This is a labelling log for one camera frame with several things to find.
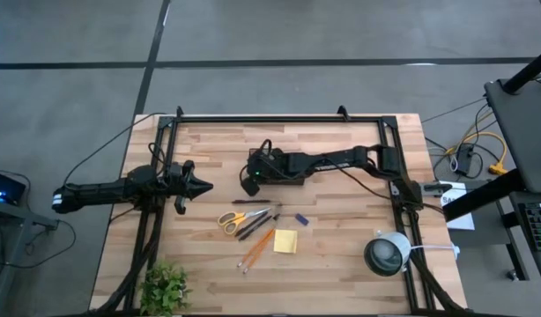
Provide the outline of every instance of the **sticky note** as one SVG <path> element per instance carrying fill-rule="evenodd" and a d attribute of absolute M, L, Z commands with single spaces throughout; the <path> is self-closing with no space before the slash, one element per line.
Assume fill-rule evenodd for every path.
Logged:
<path fill-rule="evenodd" d="M 295 230 L 279 230 L 274 233 L 274 252 L 296 253 L 298 232 Z"/>

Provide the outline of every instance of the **green plant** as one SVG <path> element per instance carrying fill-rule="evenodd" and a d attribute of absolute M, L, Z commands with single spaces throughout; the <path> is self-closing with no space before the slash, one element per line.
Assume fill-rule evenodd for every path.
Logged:
<path fill-rule="evenodd" d="M 172 316 L 177 308 L 189 308 L 186 286 L 187 275 L 183 268 L 175 269 L 172 264 L 158 262 L 145 273 L 145 280 L 139 285 L 142 290 L 141 314 Z"/>

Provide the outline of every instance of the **concrete floor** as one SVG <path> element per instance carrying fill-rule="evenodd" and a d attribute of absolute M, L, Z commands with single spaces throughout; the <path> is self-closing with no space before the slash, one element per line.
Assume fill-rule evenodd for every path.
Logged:
<path fill-rule="evenodd" d="M 145 62 L 161 0 L 0 0 L 0 63 Z M 159 60 L 525 57 L 541 52 L 537 0 L 174 0 Z M 155 70 L 144 113 L 419 113 L 480 98 L 483 84 L 521 64 Z M 79 313 L 87 307 L 110 208 L 58 216 L 50 197 L 83 157 L 132 120 L 144 71 L 0 70 L 0 168 L 32 179 L 34 211 L 69 221 L 74 248 L 20 270 L 10 316 Z M 451 145 L 479 106 L 428 122 Z M 497 126 L 490 130 L 500 133 Z M 75 182 L 111 181 L 127 137 L 82 166 Z M 500 153 L 493 139 L 480 144 Z M 486 164 L 492 160 L 481 152 Z M 506 167 L 513 162 L 507 158 Z M 443 178 L 454 179 L 450 173 Z M 480 178 L 487 178 L 487 173 Z M 511 283 L 505 247 L 463 250 L 458 266 L 469 307 L 541 316 L 541 281 L 521 235 L 529 282 Z M 26 263 L 69 243 L 65 228 L 37 242 Z"/>

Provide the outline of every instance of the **wooden table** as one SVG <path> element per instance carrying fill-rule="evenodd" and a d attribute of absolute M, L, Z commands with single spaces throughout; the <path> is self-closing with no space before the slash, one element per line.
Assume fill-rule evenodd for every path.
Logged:
<path fill-rule="evenodd" d="M 419 116 L 396 116 L 410 177 L 418 182 L 432 181 Z M 123 173 L 149 164 L 147 144 L 155 137 L 157 121 L 152 117 L 133 129 Z M 214 184 L 212 191 L 187 202 L 184 216 L 174 211 L 174 198 L 168 200 L 161 231 L 158 259 L 175 262 L 189 272 L 189 288 L 194 290 L 189 313 L 408 313 L 403 275 L 377 276 L 363 260 L 365 245 L 376 231 L 395 231 L 390 202 L 369 194 L 339 171 L 316 173 L 303 187 L 262 187 L 256 198 L 283 204 L 277 226 L 298 231 L 298 250 L 296 254 L 277 254 L 271 242 L 247 275 L 236 268 L 271 224 L 238 242 L 226 236 L 216 220 L 226 211 L 259 207 L 230 202 L 248 198 L 238 173 L 246 164 L 248 149 L 260 146 L 265 138 L 284 151 L 307 153 L 379 143 L 373 123 L 180 124 L 173 160 L 194 160 L 196 176 Z M 348 171 L 373 190 L 388 194 L 386 181 L 362 170 Z M 434 198 L 426 200 L 438 203 Z M 115 206 L 113 215 L 128 207 Z M 304 215 L 309 225 L 298 223 L 296 213 Z M 449 245 L 443 216 L 429 209 L 419 214 L 424 244 Z M 138 221 L 139 213 L 133 212 L 109 227 L 92 308 L 104 303 L 128 272 Z M 429 249 L 426 258 L 442 287 L 454 301 L 466 306 L 453 252 Z M 414 279 L 423 303 L 417 271 Z"/>

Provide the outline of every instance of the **orange-handled scissors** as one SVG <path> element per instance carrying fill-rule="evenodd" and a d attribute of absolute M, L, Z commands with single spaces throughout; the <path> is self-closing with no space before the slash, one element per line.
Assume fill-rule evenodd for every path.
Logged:
<path fill-rule="evenodd" d="M 234 234 L 237 231 L 237 228 L 239 228 L 239 224 L 245 221 L 248 217 L 253 217 L 256 215 L 260 215 L 266 211 L 271 210 L 271 207 L 265 208 L 263 210 L 257 210 L 257 211 L 250 211 L 250 212 L 227 212 L 221 217 L 218 218 L 218 225 L 221 225 L 224 227 L 224 232 L 227 234 Z"/>

